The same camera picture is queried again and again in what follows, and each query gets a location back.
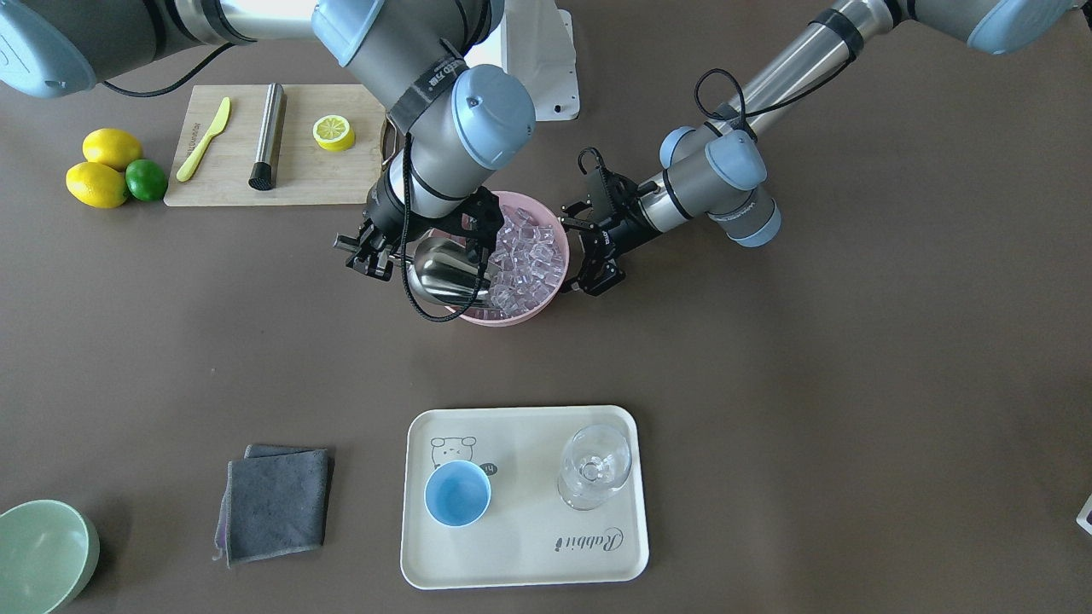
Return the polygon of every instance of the towel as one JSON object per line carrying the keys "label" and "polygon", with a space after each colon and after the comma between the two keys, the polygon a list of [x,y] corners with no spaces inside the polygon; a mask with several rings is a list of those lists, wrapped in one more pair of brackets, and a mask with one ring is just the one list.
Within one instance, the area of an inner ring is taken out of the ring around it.
{"label": "towel", "polygon": [[230,567],[321,546],[332,467],[324,449],[247,446],[227,463],[213,540],[219,557]]}

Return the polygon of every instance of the white bracket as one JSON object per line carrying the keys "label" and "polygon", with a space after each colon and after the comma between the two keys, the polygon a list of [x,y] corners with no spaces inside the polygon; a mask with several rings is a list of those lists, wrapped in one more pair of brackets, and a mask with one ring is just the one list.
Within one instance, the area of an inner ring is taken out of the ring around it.
{"label": "white bracket", "polygon": [[554,0],[507,0],[497,29],[466,55],[470,66],[494,64],[520,80],[538,121],[580,114],[572,15]]}

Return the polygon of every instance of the green bowl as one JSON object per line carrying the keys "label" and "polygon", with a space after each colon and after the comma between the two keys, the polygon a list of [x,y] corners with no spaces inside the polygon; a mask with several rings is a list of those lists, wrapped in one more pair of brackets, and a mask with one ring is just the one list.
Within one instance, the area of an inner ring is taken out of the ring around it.
{"label": "green bowl", "polygon": [[80,594],[98,563],[98,533],[72,506],[38,500],[0,516],[4,614],[46,614]]}

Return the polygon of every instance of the cutting board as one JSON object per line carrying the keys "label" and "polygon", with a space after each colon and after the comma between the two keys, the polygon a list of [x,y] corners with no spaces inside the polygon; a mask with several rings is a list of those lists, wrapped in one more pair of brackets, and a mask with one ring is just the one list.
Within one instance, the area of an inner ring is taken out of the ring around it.
{"label": "cutting board", "polygon": [[[195,85],[170,166],[164,202],[170,206],[247,206],[282,204],[360,204],[379,177],[379,134],[384,109],[363,85],[284,85],[285,114],[277,158],[276,187],[259,191],[247,185],[258,151],[258,134],[269,85]],[[213,139],[189,181],[175,174],[216,115],[232,98],[232,116]],[[325,115],[341,115],[356,132],[356,144],[328,152],[314,142],[311,127]]]}

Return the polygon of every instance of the yellow knife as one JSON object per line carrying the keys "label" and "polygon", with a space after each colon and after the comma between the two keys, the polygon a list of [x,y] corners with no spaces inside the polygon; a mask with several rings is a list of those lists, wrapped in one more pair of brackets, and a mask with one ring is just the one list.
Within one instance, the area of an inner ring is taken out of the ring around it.
{"label": "yellow knife", "polygon": [[219,102],[219,109],[216,111],[216,117],[213,118],[212,123],[209,125],[209,130],[205,131],[205,135],[201,138],[201,142],[198,146],[193,147],[193,153],[186,158],[182,166],[178,169],[175,175],[179,181],[189,181],[193,173],[197,172],[198,165],[201,164],[201,156],[204,155],[206,149],[209,149],[209,143],[212,142],[213,137],[219,134],[224,131],[227,126],[227,117],[232,115],[232,98],[224,96],[224,99]]}

